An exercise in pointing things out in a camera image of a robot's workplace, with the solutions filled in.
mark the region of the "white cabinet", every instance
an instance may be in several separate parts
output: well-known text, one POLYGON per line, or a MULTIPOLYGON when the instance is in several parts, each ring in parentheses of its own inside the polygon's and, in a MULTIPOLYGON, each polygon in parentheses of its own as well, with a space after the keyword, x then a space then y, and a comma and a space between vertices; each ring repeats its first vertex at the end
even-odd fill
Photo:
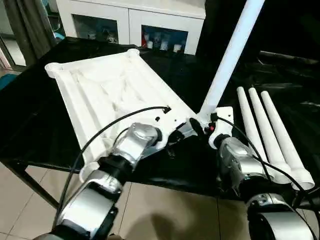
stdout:
POLYGON ((194 55, 206 17, 205 0, 57 0, 67 36, 194 55))

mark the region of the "white plastic tray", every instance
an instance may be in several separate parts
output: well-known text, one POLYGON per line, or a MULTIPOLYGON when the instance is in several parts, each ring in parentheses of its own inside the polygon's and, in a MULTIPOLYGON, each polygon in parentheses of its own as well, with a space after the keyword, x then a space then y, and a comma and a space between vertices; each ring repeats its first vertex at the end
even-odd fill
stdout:
POLYGON ((161 129, 163 141, 152 147, 146 154, 149 155, 166 145, 177 126, 189 118, 197 119, 136 49, 68 63, 52 62, 45 70, 49 77, 56 79, 81 148, 100 129, 123 115, 147 107, 171 108, 167 114, 161 109, 139 113, 97 137, 83 154, 85 167, 80 172, 81 181, 99 167, 96 161, 108 155, 115 138, 132 123, 151 124, 161 129))

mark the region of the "curtain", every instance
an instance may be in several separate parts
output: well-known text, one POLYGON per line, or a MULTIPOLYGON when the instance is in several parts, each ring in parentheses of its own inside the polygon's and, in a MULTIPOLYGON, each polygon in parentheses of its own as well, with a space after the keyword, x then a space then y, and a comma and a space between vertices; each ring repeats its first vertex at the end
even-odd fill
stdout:
POLYGON ((15 39, 30 66, 55 44, 50 22, 41 0, 4 0, 15 39))

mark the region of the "cable connector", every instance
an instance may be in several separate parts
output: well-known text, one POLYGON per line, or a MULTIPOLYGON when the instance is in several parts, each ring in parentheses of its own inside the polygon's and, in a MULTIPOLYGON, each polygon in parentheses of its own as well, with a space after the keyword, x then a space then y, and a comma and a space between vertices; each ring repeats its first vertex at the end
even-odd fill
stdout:
POLYGON ((219 119, 218 114, 216 112, 211 113, 210 120, 211 122, 215 123, 219 119))
POLYGON ((163 109, 164 114, 170 112, 171 107, 167 106, 166 108, 163 109))

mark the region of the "white tube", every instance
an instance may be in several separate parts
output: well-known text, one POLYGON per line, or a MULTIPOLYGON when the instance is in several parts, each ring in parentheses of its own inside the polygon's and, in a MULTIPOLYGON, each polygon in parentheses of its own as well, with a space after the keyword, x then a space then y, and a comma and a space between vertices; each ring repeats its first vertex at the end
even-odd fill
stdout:
POLYGON ((209 120, 210 114, 217 108, 264 2, 265 0, 246 1, 220 66, 198 114, 202 119, 209 120))
MULTIPOLYGON (((263 91, 261 96, 284 159, 291 167, 292 176, 303 187, 304 190, 312 189, 315 186, 315 182, 310 172, 305 169, 303 163, 301 162, 297 150, 291 141, 286 127, 283 124, 277 109, 269 96, 269 93, 267 91, 263 91)), ((292 187, 295 190, 299 190, 295 184, 292 184, 292 187)))
MULTIPOLYGON (((238 87, 237 93, 238 93, 238 99, 240 103, 240 109, 241 109, 246 136, 251 140, 256 150, 260 154, 262 160, 268 163, 264 146, 262 145, 262 142, 258 133, 258 129, 255 123, 255 119, 254 119, 254 116, 252 115, 244 88, 242 86, 238 87)), ((253 154, 257 157, 256 152, 253 150, 250 144, 249 144, 249 148, 252 150, 253 154)), ((267 171, 271 176, 271 178, 274 179, 275 178, 274 170, 270 167, 267 167, 267 171)))
MULTIPOLYGON (((275 167, 281 169, 289 175, 292 175, 291 168, 286 163, 284 156, 282 155, 281 149, 277 142, 276 136, 271 128, 266 112, 262 106, 256 89, 253 87, 249 89, 250 98, 252 101, 254 113, 258 121, 258 125, 263 138, 266 154, 268 155, 269 161, 275 167)), ((288 184, 290 180, 282 173, 275 171, 274 181, 278 184, 288 184)))

